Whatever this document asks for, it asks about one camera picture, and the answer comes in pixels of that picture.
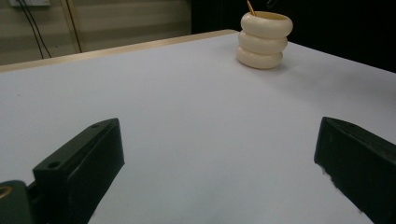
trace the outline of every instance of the white table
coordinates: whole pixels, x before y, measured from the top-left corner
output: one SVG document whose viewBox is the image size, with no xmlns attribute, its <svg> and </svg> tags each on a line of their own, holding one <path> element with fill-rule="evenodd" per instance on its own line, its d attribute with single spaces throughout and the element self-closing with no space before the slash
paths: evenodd
<svg viewBox="0 0 396 224">
<path fill-rule="evenodd" d="M 0 182 L 119 118 L 126 164 L 90 223 L 369 224 L 314 152 L 321 118 L 396 143 L 396 74 L 290 43 L 235 59 L 237 34 L 0 74 Z"/>
</svg>

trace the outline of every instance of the cream ring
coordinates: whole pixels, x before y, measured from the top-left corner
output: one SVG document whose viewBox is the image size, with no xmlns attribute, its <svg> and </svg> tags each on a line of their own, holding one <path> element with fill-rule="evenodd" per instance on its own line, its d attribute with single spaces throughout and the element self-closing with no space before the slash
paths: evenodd
<svg viewBox="0 0 396 224">
<path fill-rule="evenodd" d="M 263 38 L 282 38 L 291 33 L 293 22 L 287 16 L 256 11 L 256 16 L 247 13 L 242 17 L 241 27 L 250 35 Z"/>
<path fill-rule="evenodd" d="M 239 45 L 248 51 L 258 54 L 276 54 L 282 52 L 288 45 L 286 37 L 278 39 L 259 38 L 245 31 L 239 33 Z"/>
<path fill-rule="evenodd" d="M 238 47 L 236 52 L 236 58 L 240 63 L 247 66 L 259 68 L 259 69 L 270 69 L 277 67 L 283 58 L 282 52 L 278 54 L 263 55 L 253 53 Z"/>
</svg>

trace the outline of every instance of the wooden stick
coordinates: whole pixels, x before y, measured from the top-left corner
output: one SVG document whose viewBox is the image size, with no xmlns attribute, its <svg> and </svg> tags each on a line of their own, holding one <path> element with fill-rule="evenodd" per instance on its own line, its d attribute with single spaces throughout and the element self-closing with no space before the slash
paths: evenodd
<svg viewBox="0 0 396 224">
<path fill-rule="evenodd" d="M 250 10 L 250 14 L 253 16 L 256 16 L 256 13 L 254 12 L 253 7 L 251 6 L 251 4 L 248 0 L 247 0 L 247 6 L 248 6 L 248 9 Z"/>
</svg>

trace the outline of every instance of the beige wall panel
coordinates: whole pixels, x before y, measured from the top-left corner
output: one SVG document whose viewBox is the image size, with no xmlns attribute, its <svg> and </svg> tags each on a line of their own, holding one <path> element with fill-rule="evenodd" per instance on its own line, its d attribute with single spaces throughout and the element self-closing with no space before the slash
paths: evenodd
<svg viewBox="0 0 396 224">
<path fill-rule="evenodd" d="M 31 7 L 37 26 L 52 57 L 76 53 L 59 0 L 50 7 Z M 0 0 L 0 64 L 40 60 L 35 37 L 23 11 Z"/>
<path fill-rule="evenodd" d="M 83 51 L 191 33 L 190 0 L 74 0 L 73 5 Z"/>
</svg>

